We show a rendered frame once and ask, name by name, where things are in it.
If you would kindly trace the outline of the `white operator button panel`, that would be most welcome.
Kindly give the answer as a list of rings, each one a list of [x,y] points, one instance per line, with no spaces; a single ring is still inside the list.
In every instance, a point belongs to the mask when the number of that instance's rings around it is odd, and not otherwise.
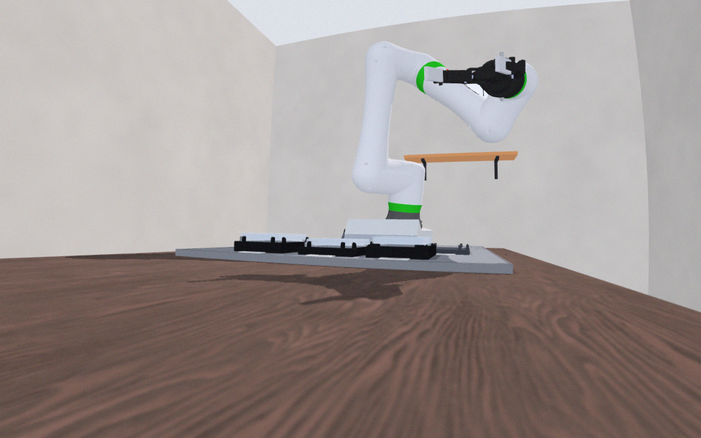
[[[348,219],[341,238],[368,239],[372,236],[421,237],[419,220]]]

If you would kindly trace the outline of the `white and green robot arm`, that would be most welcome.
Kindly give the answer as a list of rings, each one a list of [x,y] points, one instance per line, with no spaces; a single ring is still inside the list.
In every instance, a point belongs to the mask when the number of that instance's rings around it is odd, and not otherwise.
[[[455,112],[484,142],[503,141],[518,114],[537,89],[538,76],[526,62],[526,73],[507,91],[484,98],[466,84],[425,81],[425,66],[446,69],[436,59],[387,41],[373,44],[365,57],[365,97],[361,137],[352,180],[362,192],[388,194],[386,220],[420,220],[425,167],[388,158],[389,127],[397,80],[413,84]]]

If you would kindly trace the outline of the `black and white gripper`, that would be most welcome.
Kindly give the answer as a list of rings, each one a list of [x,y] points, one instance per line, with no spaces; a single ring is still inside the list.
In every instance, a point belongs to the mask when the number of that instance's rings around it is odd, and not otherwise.
[[[467,70],[443,70],[425,66],[426,81],[438,83],[439,86],[442,83],[478,84],[483,91],[494,94],[507,91],[514,78],[520,78],[524,73],[526,60],[521,59],[515,63],[515,57],[508,59],[500,55],[485,62],[481,67]]]

